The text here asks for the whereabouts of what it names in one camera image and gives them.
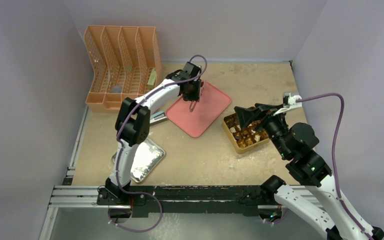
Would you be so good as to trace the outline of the pink tongs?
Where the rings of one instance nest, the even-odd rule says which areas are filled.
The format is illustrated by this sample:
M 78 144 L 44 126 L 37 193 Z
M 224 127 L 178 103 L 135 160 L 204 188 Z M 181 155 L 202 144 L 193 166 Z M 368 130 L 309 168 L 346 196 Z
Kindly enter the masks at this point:
M 192 102 L 190 103 L 189 108 L 188 108 L 190 112 L 193 112 L 193 111 L 194 111 L 194 109 L 195 109 L 197 103 L 198 103 L 198 101 L 192 101 Z

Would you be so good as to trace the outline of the pink plastic tray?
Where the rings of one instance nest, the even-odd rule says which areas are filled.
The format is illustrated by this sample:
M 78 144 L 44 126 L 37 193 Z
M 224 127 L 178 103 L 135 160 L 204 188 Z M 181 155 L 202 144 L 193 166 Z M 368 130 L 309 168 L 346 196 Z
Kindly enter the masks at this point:
M 226 93 L 209 82 L 205 82 L 202 94 L 193 112 L 189 111 L 190 101 L 176 100 L 166 111 L 167 118 L 190 137 L 198 138 L 231 104 Z

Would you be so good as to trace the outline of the gold chocolate box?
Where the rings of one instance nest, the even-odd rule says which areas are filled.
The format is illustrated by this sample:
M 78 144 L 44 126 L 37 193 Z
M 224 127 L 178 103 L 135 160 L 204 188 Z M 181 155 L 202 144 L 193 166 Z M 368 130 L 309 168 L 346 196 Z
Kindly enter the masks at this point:
M 268 134 L 264 130 L 254 130 L 260 123 L 261 120 L 256 120 L 244 129 L 241 129 L 239 118 L 236 113 L 233 113 L 223 118 L 221 126 L 234 147 L 235 152 L 244 154 L 254 148 L 263 146 L 270 141 Z

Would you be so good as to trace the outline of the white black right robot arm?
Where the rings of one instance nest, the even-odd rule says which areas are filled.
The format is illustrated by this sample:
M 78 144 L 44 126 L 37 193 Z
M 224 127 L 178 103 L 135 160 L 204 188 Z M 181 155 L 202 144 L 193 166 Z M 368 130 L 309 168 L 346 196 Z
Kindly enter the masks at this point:
M 234 107 L 241 129 L 254 121 L 260 122 L 255 130 L 266 131 L 281 158 L 288 161 L 285 167 L 289 174 L 312 193 L 322 207 L 300 196 L 276 175 L 260 186 L 262 200 L 288 208 L 326 240 L 382 240 L 384 231 L 365 221 L 336 187 L 334 173 L 314 151 L 319 139 L 313 128 L 303 122 L 288 127 L 285 114 L 276 113 L 279 109 L 280 106 L 259 103 L 254 109 Z

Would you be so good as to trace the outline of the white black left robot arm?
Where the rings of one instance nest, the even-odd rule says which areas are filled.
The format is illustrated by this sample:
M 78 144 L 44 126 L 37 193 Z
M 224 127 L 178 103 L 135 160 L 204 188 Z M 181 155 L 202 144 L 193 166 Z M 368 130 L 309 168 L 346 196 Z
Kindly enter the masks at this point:
M 105 182 L 109 197 L 118 205 L 129 199 L 131 169 L 139 145 L 148 137 L 151 115 L 170 100 L 179 96 L 197 102 L 201 95 L 201 75 L 204 68 L 188 61 L 154 89 L 135 99 L 125 98 L 115 122 L 118 142 L 114 168 Z

